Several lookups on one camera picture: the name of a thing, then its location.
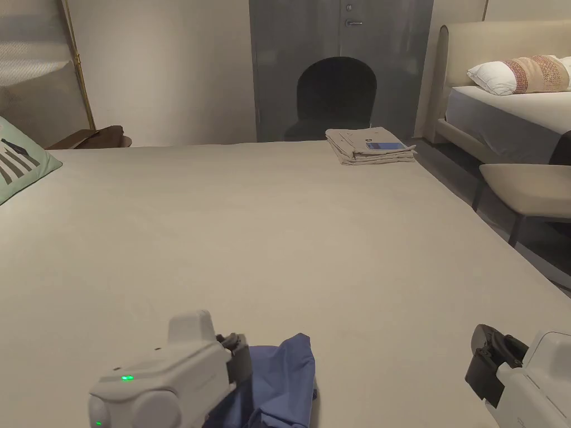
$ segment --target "blue cloth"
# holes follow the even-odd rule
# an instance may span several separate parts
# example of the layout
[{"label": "blue cloth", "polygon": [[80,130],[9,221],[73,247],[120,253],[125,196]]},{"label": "blue cloth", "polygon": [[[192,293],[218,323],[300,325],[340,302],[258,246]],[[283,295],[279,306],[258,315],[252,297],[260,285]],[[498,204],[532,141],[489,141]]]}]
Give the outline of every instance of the blue cloth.
[{"label": "blue cloth", "polygon": [[251,346],[250,356],[252,383],[242,382],[211,412],[204,427],[307,428],[315,397],[309,337],[297,334],[277,347]]}]

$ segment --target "bench leg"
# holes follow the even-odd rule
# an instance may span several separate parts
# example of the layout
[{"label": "bench leg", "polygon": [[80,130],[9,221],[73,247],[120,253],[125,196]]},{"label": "bench leg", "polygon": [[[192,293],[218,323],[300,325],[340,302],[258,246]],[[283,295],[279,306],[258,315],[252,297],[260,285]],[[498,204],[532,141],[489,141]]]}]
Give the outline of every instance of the bench leg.
[{"label": "bench leg", "polygon": [[521,225],[525,220],[525,216],[518,214],[516,222],[513,225],[512,234],[509,236],[508,244],[515,248],[517,239],[520,237]]},{"label": "bench leg", "polygon": [[480,205],[480,201],[482,200],[482,195],[484,194],[485,188],[486,188],[485,181],[481,181],[478,183],[478,187],[476,188],[476,195],[474,196],[474,202],[472,202],[472,209],[475,212],[478,212],[478,206]]}]

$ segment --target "bed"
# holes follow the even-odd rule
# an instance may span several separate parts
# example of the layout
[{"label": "bed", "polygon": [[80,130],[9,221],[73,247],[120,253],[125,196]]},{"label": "bed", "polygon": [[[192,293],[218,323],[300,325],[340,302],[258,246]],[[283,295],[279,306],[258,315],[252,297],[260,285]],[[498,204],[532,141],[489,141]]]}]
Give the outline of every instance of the bed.
[{"label": "bed", "polygon": [[327,142],[56,151],[0,207],[2,424],[87,427],[102,370],[212,313],[311,337],[313,425],[494,427],[464,382],[478,323],[531,342],[571,301],[418,163]]},{"label": "bed", "polygon": [[484,163],[571,164],[570,93],[494,96],[467,76],[494,60],[569,56],[570,38],[571,21],[444,26],[424,137],[452,142]]},{"label": "bed", "polygon": [[571,92],[498,96],[455,87],[446,123],[510,162],[571,165]]}]

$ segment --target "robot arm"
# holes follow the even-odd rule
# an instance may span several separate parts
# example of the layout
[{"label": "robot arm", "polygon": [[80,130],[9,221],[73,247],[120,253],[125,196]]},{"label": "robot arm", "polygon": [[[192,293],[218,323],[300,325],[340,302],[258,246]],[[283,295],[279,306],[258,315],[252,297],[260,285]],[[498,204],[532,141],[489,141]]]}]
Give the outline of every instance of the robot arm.
[{"label": "robot arm", "polygon": [[527,347],[479,325],[466,381],[500,428],[571,427],[571,335],[539,333]]},{"label": "robot arm", "polygon": [[250,381],[244,335],[216,336],[202,310],[173,318],[167,346],[104,374],[91,389],[91,428],[202,427],[236,385]]}]

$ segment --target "gray curtain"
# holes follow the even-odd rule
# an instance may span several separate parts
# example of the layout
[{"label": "gray curtain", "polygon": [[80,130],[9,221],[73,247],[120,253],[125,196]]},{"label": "gray curtain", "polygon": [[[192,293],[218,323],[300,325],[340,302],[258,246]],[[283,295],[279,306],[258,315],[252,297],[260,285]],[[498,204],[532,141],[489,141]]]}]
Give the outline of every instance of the gray curtain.
[{"label": "gray curtain", "polygon": [[42,147],[89,128],[60,0],[0,0],[0,116]]}]

